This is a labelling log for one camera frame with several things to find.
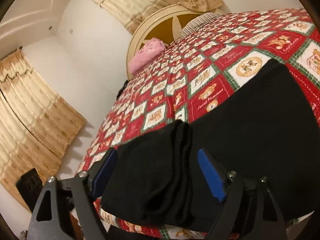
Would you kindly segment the small black item on bed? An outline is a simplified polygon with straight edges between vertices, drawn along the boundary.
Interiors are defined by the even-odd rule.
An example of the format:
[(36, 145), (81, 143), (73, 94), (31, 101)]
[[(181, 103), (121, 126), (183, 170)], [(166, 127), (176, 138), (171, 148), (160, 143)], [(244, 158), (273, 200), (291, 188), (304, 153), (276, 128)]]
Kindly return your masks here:
[(125, 88), (127, 87), (128, 83), (129, 83), (129, 80), (126, 80), (126, 81), (124, 82), (122, 88), (119, 90), (119, 92), (118, 92), (118, 94), (117, 94), (117, 97), (116, 97), (117, 100), (119, 99), (119, 97), (121, 96), (121, 94), (123, 93), (123, 91), (125, 90)]

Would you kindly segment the grey striped pillow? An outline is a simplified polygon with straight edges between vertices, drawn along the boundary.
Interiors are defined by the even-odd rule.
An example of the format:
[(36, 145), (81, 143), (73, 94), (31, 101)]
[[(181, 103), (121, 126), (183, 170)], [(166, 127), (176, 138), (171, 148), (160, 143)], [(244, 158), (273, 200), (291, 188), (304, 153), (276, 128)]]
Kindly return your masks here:
[(182, 28), (182, 30), (180, 31), (181, 38), (185, 38), (186, 36), (202, 28), (203, 26), (205, 26), (212, 20), (218, 18), (219, 16), (221, 16), (221, 14), (216, 14), (213, 12), (207, 12), (205, 14), (197, 16), (196, 18), (188, 22), (185, 27)]

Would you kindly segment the cream wooden headboard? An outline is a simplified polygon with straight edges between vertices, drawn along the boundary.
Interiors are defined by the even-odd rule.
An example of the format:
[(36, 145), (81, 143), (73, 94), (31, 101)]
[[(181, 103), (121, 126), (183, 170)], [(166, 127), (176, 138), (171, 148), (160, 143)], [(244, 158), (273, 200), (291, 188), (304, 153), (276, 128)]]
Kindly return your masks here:
[(185, 27), (188, 22), (202, 14), (203, 13), (201, 12), (195, 12), (182, 5), (175, 4), (154, 12), (151, 16), (144, 20), (132, 35), (129, 48), (127, 50), (127, 79), (129, 81), (132, 80), (134, 76), (141, 70), (140, 69), (138, 72), (136, 72), (135, 75), (132, 75), (129, 73), (127, 65), (133, 56), (148, 41), (150, 41), (152, 38), (157, 38), (163, 41), (167, 49), (169, 45), (175, 44), (177, 41), (179, 41), (181, 38), (180, 31), (182, 28)]

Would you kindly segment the red checkered bedspread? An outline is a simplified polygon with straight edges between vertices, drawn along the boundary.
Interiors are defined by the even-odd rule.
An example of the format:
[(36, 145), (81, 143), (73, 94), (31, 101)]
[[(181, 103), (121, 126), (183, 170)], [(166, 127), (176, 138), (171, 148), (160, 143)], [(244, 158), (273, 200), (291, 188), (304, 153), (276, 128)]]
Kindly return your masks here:
[[(107, 114), (80, 171), (109, 148), (180, 120), (192, 123), (221, 105), (269, 61), (283, 64), (299, 85), (319, 126), (319, 32), (302, 8), (219, 16), (144, 66)], [(173, 225), (137, 225), (93, 204), (102, 222), (159, 239), (206, 239)]]

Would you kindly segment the black pants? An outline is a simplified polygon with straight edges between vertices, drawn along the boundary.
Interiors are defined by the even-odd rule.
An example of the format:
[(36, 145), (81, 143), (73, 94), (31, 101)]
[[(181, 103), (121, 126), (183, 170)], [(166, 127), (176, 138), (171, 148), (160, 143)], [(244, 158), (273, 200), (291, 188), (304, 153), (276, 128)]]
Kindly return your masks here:
[(137, 225), (207, 232), (221, 203), (199, 150), (245, 178), (265, 176), (285, 220), (319, 201), (319, 126), (289, 70), (269, 60), (230, 98), (192, 123), (177, 120), (118, 147), (101, 208)]

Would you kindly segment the beige curtain on side wall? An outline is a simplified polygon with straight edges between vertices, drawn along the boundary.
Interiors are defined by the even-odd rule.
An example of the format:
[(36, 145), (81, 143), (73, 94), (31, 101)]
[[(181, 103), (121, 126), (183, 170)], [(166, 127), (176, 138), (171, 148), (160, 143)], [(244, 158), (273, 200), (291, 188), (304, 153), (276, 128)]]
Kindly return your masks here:
[(23, 206), (16, 187), (35, 168), (41, 181), (59, 170), (86, 123), (27, 61), (20, 49), (1, 59), (1, 184)]

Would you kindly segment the pink folded blanket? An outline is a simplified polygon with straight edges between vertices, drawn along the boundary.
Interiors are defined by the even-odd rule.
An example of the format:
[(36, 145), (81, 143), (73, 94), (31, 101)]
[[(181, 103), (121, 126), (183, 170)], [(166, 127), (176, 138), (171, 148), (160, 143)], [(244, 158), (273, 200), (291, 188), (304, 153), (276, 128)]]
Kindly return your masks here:
[(154, 58), (165, 51), (166, 47), (163, 41), (152, 38), (148, 41), (128, 62), (128, 71), (135, 75), (146, 64), (150, 63)]

